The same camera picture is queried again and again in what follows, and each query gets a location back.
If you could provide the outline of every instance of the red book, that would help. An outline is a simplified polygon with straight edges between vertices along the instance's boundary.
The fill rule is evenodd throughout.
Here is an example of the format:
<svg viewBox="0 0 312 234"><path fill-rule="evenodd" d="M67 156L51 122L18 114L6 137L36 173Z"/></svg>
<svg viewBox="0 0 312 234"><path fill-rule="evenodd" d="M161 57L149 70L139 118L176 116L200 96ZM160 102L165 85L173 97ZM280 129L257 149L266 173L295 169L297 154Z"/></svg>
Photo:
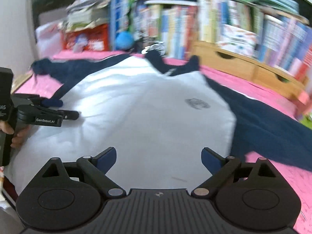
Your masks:
<svg viewBox="0 0 312 234"><path fill-rule="evenodd" d="M312 45L309 47L309 50L305 55L303 63L300 66L294 78L300 82L303 81L303 79L305 78L305 74L308 72L308 69L310 68L311 64L312 64Z"/></svg>
<svg viewBox="0 0 312 234"><path fill-rule="evenodd" d="M190 56L190 49L191 49L191 44L193 42L193 36L194 36L194 32L196 31L196 11L197 7L196 6L189 6L188 7L188 12L187 15L191 16L190 20L188 20L188 24L187 24L187 45L186 45L186 49L184 52L184 60L188 60L189 56Z"/></svg>

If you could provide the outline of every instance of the pink bedspread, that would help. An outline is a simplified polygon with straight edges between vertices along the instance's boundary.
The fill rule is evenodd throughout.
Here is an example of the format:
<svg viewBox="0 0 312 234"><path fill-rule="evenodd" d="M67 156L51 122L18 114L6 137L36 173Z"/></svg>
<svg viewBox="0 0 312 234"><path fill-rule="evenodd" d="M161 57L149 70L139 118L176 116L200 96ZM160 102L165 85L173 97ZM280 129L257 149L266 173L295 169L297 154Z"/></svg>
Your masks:
<svg viewBox="0 0 312 234"><path fill-rule="evenodd" d="M88 51L74 54L71 51L62 51L61 53L55 55L54 59L103 59L107 56L118 53L121 52ZM172 58L166 58L165 62L171 65L183 65L185 63L185 61ZM211 79L216 80L220 84L244 93L249 97L253 97L259 101L262 101L281 111L282 113L294 118L295 106L276 92L254 83L250 83L241 78L237 78L235 76L211 69L207 66L201 66L201 71L203 74ZM37 76L36 79L35 77L32 77L29 81L27 81L18 90L18 92L36 93L49 98L60 86L61 84L50 76ZM247 154L246 157L248 162L255 162L257 158L260 157L260 155L255 152L251 152ZM285 177L285 179L289 182L289 184L293 187L301 199L302 213L299 215L294 228L301 234L312 234L312 173L297 167L286 166L274 161L272 161L272 163Z"/></svg>

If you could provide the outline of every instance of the blue ball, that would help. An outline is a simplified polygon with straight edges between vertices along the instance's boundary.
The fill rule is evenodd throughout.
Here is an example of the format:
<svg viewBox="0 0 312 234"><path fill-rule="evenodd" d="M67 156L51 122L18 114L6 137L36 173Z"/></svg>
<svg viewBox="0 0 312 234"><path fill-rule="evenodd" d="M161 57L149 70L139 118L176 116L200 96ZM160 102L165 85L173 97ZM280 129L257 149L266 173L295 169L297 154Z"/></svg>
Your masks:
<svg viewBox="0 0 312 234"><path fill-rule="evenodd" d="M121 32L118 34L115 43L117 50L128 50L134 44L133 36L130 32Z"/></svg>

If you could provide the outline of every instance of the wall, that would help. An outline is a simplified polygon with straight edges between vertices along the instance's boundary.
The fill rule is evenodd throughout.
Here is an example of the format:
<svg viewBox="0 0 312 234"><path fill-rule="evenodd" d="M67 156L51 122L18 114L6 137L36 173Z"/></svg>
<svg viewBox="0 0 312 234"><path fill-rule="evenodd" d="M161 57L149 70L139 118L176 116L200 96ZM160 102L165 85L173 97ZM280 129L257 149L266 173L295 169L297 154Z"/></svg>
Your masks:
<svg viewBox="0 0 312 234"><path fill-rule="evenodd" d="M31 0L0 0L0 66L18 76L35 59Z"/></svg>

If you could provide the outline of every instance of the handheld device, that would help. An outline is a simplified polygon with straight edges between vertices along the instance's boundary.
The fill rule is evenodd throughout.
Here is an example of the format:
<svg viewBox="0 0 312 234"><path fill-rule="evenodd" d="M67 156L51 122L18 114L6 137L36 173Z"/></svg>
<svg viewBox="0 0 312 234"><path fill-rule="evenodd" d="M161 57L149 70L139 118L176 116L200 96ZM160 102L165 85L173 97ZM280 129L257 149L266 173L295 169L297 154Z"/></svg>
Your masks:
<svg viewBox="0 0 312 234"><path fill-rule="evenodd" d="M76 162L51 158L16 201L22 233L297 233L300 199L269 160L243 163L203 151L202 157L214 158L206 163L219 161L222 168L190 194L186 189L126 194L106 176L117 159L113 147Z"/></svg>
<svg viewBox="0 0 312 234"><path fill-rule="evenodd" d="M0 67L0 120L8 122L15 134L29 124L60 127L63 119L76 120L79 117L76 111L47 108L59 105L60 100L51 101L35 94L11 95L12 82L12 70ZM0 166L9 164L13 136L0 131Z"/></svg>

